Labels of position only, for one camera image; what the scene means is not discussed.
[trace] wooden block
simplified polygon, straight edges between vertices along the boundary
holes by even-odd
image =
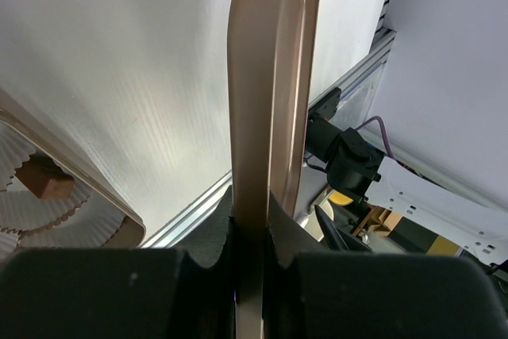
[[[381,214],[378,217],[379,222],[384,225],[384,222],[387,220],[387,218],[388,218],[388,216],[390,216],[390,214],[391,214],[391,210],[384,210],[383,212],[381,212]]]
[[[379,217],[381,216],[381,214],[383,212],[384,212],[384,208],[382,208],[381,206],[375,206],[371,210],[371,217],[369,218],[369,220],[380,223]]]
[[[16,170],[16,177],[43,200],[64,200],[71,196],[74,178],[47,156],[31,156]]]
[[[397,212],[390,212],[387,218],[384,219],[383,225],[389,230],[394,230],[398,222],[402,219],[402,215]]]

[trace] paper baking cup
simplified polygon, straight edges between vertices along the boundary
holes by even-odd
[[[14,251],[19,240],[16,233],[0,233],[0,261]]]
[[[6,189],[16,168],[21,167],[35,151],[24,137],[0,122],[0,191]]]
[[[24,235],[50,229],[67,220],[91,195],[91,189],[77,179],[70,198],[65,200],[41,200],[28,190],[9,189],[0,193],[0,232]]]
[[[75,214],[50,230],[22,237],[24,248],[97,248],[121,227],[123,212],[101,195],[93,193]]]

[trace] white mounting plate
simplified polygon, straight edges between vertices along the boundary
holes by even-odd
[[[372,182],[365,193],[370,204],[400,212],[462,246],[484,264],[502,264],[508,258],[508,212],[453,194],[388,157],[378,173],[380,181]]]

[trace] white wall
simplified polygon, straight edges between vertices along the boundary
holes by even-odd
[[[508,207],[508,0],[391,0],[370,114],[433,170]]]
[[[0,0],[0,87],[83,149],[148,235],[230,169],[230,0]],[[368,52],[383,0],[321,0],[311,97]]]

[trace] brown object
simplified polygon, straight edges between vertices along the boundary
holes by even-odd
[[[375,206],[374,208],[372,208],[368,214],[365,215],[365,217],[362,219],[362,221],[360,222],[360,224],[358,224],[358,226],[355,228],[355,230],[352,232],[352,235],[353,236],[358,236],[358,233],[360,233],[362,231],[362,229],[365,227],[365,225],[368,223],[369,220],[372,219],[372,217],[375,215],[375,214],[380,214],[381,211],[383,211],[384,208],[380,207],[380,206]]]
[[[386,226],[389,230],[394,230],[395,226],[397,226],[398,222],[402,219],[402,215],[397,212],[390,212],[387,218],[385,218],[383,225]]]
[[[391,211],[385,210],[381,208],[380,210],[376,210],[376,212],[372,215],[372,221],[378,224],[384,224],[385,220],[388,216],[390,216]]]
[[[387,227],[381,225],[381,224],[372,224],[368,226],[367,229],[368,232],[375,232],[378,236],[386,237],[390,234],[390,230],[387,229]]]
[[[451,242],[442,236],[437,236],[427,254],[453,256],[459,250],[459,247],[455,242]]]
[[[71,196],[74,178],[47,156],[31,156],[16,170],[16,177],[43,200],[65,200]]]
[[[143,240],[144,232],[139,225],[129,217],[125,217],[120,228],[106,241],[103,248],[136,248]]]

